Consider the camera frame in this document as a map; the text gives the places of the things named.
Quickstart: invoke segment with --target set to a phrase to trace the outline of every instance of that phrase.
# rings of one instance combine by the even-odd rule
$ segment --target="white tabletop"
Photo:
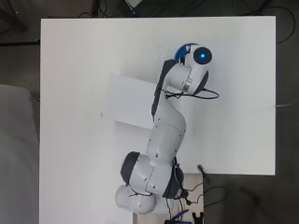
[[[41,224],[132,223],[132,214],[116,207],[114,193],[122,184],[123,158],[130,150],[145,150],[149,130],[101,117],[108,76],[114,73],[157,83],[164,60],[189,42],[213,52],[216,65],[211,68],[209,88],[227,87],[222,90],[232,96],[232,102],[245,97],[230,120],[242,120],[239,123],[249,125],[250,134],[256,132],[242,142],[240,129],[235,141],[229,139],[236,145],[206,159],[215,164],[233,161],[230,169],[250,167],[255,173],[259,168],[254,164],[264,164],[263,174],[274,173],[275,18],[43,20],[41,41]],[[225,78],[231,73],[242,78],[235,82]],[[256,85],[244,86],[246,82]],[[255,109],[247,110],[254,102],[246,98],[249,94],[257,100]],[[259,129],[254,119],[242,119],[243,114],[261,111]],[[217,113],[217,122],[227,122],[221,110],[213,115]],[[263,148],[251,147],[264,139]],[[235,146],[248,150],[244,155]],[[250,160],[238,160],[244,156]]]

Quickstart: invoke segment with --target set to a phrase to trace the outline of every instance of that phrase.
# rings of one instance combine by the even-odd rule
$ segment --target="cable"
[[[183,213],[184,208],[183,208],[183,203],[181,202],[181,200],[178,199],[178,201],[179,201],[179,204],[180,204],[180,213],[181,213],[180,221],[182,221],[183,220],[183,216],[184,216],[184,213]]]
[[[199,3],[197,3],[197,1],[195,1],[197,4],[194,7],[191,7],[190,9],[188,9],[187,11],[185,11],[183,14],[180,15],[180,17],[184,17],[187,16],[189,13],[195,11],[197,8],[199,8],[201,5],[203,5],[204,3],[206,3],[208,0],[203,0]]]
[[[104,17],[108,18],[108,15],[106,14],[106,12],[107,12],[107,1],[104,0],[104,4],[105,4],[105,10],[104,11],[101,8],[101,3],[102,2],[103,2],[103,0],[99,0],[99,10],[102,13],[102,18],[104,18]]]
[[[150,194],[142,194],[142,193],[138,193],[136,192],[134,189],[131,188],[131,191],[134,193],[134,194],[131,194],[129,195],[129,197],[133,197],[133,196],[136,196],[136,195],[141,195],[141,196],[145,196],[145,197],[150,197],[152,195],[152,193]]]
[[[213,100],[213,99],[217,99],[217,98],[220,97],[220,95],[215,91],[211,91],[211,90],[208,90],[208,89],[203,89],[203,91],[211,92],[211,93],[215,94],[215,96],[205,97],[205,96],[198,96],[198,95],[195,95],[195,94],[185,94],[184,92],[174,93],[174,92],[171,92],[171,91],[167,91],[166,92],[166,99],[168,99],[170,97],[176,97],[177,99],[179,99],[181,96],[190,96],[190,97],[194,97],[194,98],[198,98],[198,99]]]
[[[193,192],[195,191],[199,186],[203,185],[204,182],[198,184],[198,185],[195,185],[195,187],[193,189],[186,189],[188,192]]]
[[[80,18],[83,15],[88,15],[90,17],[93,17],[93,15],[91,13],[89,13],[89,12],[82,12],[81,14],[78,15],[78,17]]]
[[[198,203],[200,197],[202,197],[203,195],[204,195],[204,194],[200,194],[200,195],[198,195],[196,202],[191,202],[191,204],[193,204],[193,203]]]
[[[261,16],[261,15],[263,15],[262,14],[263,10],[266,9],[269,4],[270,4],[270,0],[264,0],[258,9],[252,10],[251,12],[243,13],[239,16]]]
[[[290,105],[295,105],[295,104],[298,104],[299,101],[294,101],[294,102],[291,102],[289,104],[285,104],[285,105],[276,105],[276,107],[286,107],[286,106],[290,106]]]
[[[277,44],[282,44],[283,42],[286,42],[287,40],[289,40],[292,37],[293,33],[295,32],[295,29],[296,29],[296,18],[294,17],[293,13],[288,8],[286,8],[286,7],[268,7],[267,9],[271,9],[271,8],[284,9],[287,12],[289,12],[290,15],[291,15],[291,17],[292,17],[292,24],[293,24],[293,26],[292,26],[291,33],[285,39],[277,42]]]
[[[217,187],[212,187],[212,188],[207,189],[206,191],[204,191],[204,194],[208,193],[208,192],[209,192],[210,190],[212,190],[212,189],[223,189],[223,190],[224,190],[224,197],[221,198],[220,200],[214,202],[214,203],[209,203],[209,204],[205,205],[205,206],[204,206],[205,208],[207,208],[207,207],[209,207],[209,206],[212,206],[212,205],[214,205],[214,204],[217,204],[217,203],[222,203],[222,202],[225,201],[225,199],[227,198],[227,190],[226,190],[225,187],[219,187],[219,186],[217,186]]]
[[[246,6],[251,12],[253,12],[254,10],[244,1],[241,0],[241,2],[243,3],[244,6]]]

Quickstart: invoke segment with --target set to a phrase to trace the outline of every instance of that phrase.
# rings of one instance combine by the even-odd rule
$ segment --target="black cable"
[[[173,166],[172,166],[172,171],[171,171],[172,174],[174,172],[175,167],[176,167],[176,164],[174,163]],[[171,219],[171,211],[170,211],[170,207],[169,207],[169,203],[168,203],[168,196],[169,196],[169,193],[170,193],[170,189],[171,189],[171,185],[169,186],[169,189],[168,189],[168,192],[167,192],[167,195],[166,195],[166,204],[167,204],[167,208],[168,208],[169,219]]]
[[[195,187],[193,189],[186,189],[188,192],[193,192],[195,191],[199,186],[203,185],[203,182],[198,184],[198,185],[195,185]]]
[[[208,192],[209,192],[210,190],[212,190],[212,189],[223,189],[223,190],[224,190],[224,197],[221,198],[220,200],[214,202],[214,203],[209,203],[209,204],[205,205],[205,206],[204,206],[205,208],[207,208],[207,207],[209,207],[209,206],[211,206],[211,205],[217,204],[217,203],[222,203],[222,202],[225,201],[225,199],[227,198],[227,190],[226,190],[225,187],[219,187],[219,186],[217,186],[217,187],[212,187],[212,188],[207,189],[206,191],[204,191],[204,194],[208,193]]]
[[[196,202],[191,202],[191,204],[193,204],[193,203],[198,203],[200,197],[202,197],[203,195],[204,195],[204,194],[200,194],[200,195],[198,195]]]
[[[290,13],[291,17],[292,17],[292,23],[293,23],[292,31],[291,31],[291,33],[285,39],[277,42],[277,44],[281,44],[281,43],[286,42],[287,40],[289,40],[292,37],[293,33],[295,32],[295,29],[296,29],[296,18],[294,17],[293,13],[288,8],[286,8],[286,7],[268,7],[267,9],[271,9],[271,8],[284,9],[284,10],[288,11]]]
[[[101,8],[101,3],[104,2],[105,4],[105,10],[103,11],[102,8]],[[107,13],[107,1],[106,0],[99,0],[99,10],[100,12],[102,13],[102,18],[106,17],[108,18],[108,15],[106,14]]]
[[[198,1],[196,0],[196,5],[191,7],[190,9],[188,9],[187,11],[185,11],[183,14],[180,15],[180,17],[184,17],[187,16],[188,14],[190,14],[191,12],[195,11],[197,8],[199,8],[201,5],[203,5],[204,3],[206,3],[208,0],[203,0],[201,2],[198,3]]]
[[[184,92],[174,93],[171,91],[167,91],[166,99],[168,99],[170,97],[177,97],[177,99],[179,99],[181,96],[190,96],[190,97],[194,97],[194,98],[198,98],[198,99],[214,100],[214,99],[217,99],[220,97],[220,95],[215,91],[211,91],[208,89],[203,89],[203,91],[211,92],[211,93],[215,94],[215,96],[205,97],[205,96],[198,96],[198,95],[194,95],[194,94],[185,94]]]
[[[133,197],[133,196],[136,196],[136,195],[141,195],[141,196],[145,196],[145,197],[150,197],[152,195],[152,193],[150,194],[142,194],[142,193],[138,193],[136,192],[134,189],[131,188],[131,191],[134,193],[134,194],[131,194],[129,195],[129,197]]]
[[[92,13],[89,13],[89,12],[82,12],[81,14],[78,15],[78,17],[80,18],[83,15],[88,15],[90,17],[93,17]]]
[[[180,199],[178,199],[178,201],[179,201],[179,204],[180,204],[180,212],[183,212],[183,211],[184,211],[183,203],[181,202]],[[182,214],[182,215],[180,216],[180,221],[183,220],[183,216],[184,216],[184,214]]]
[[[258,9],[253,10],[251,12],[243,13],[239,16],[261,16],[261,15],[263,15],[262,14],[263,10],[266,9],[269,4],[270,4],[270,0],[264,0]]]
[[[243,3],[244,6],[246,6],[251,12],[254,11],[254,9],[252,9],[244,0],[241,0],[241,2]]]

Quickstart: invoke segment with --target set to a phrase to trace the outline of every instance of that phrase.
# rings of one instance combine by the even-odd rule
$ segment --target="gray floor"
[[[108,1],[108,15],[119,13],[119,0]],[[185,16],[233,16],[247,12],[241,0],[205,1],[196,10],[194,1],[145,0],[143,16],[174,17]],[[260,0],[248,0],[257,7]],[[82,11],[89,11],[92,1],[86,0],[28,0],[17,3],[19,15],[30,27],[28,34],[7,32],[0,35],[0,41],[24,41],[39,38],[40,19],[48,16],[76,17]],[[273,1],[272,6],[291,9],[299,21],[299,2]],[[277,39],[283,39],[292,29],[289,14],[280,9],[268,9],[266,15],[277,15]],[[299,45],[298,31],[283,44],[277,45],[277,103],[284,104],[299,99]],[[39,47],[0,48],[0,83],[24,87],[30,90],[36,108],[38,126],[39,94]],[[207,224],[224,223],[299,223],[299,105],[277,109],[277,175],[211,175],[210,186],[223,185],[228,189],[228,198],[206,209]],[[220,192],[205,196],[206,203],[218,200]]]

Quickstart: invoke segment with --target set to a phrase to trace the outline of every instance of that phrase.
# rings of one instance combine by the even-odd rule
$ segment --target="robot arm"
[[[204,47],[183,48],[177,60],[164,62],[151,108],[154,125],[147,155],[130,152],[121,168],[125,185],[116,193],[116,204],[134,213],[167,213],[181,189],[184,176],[179,168],[174,169],[174,159],[186,132],[186,121],[167,102],[167,88],[197,94],[206,85],[206,64],[211,61],[211,52]]]

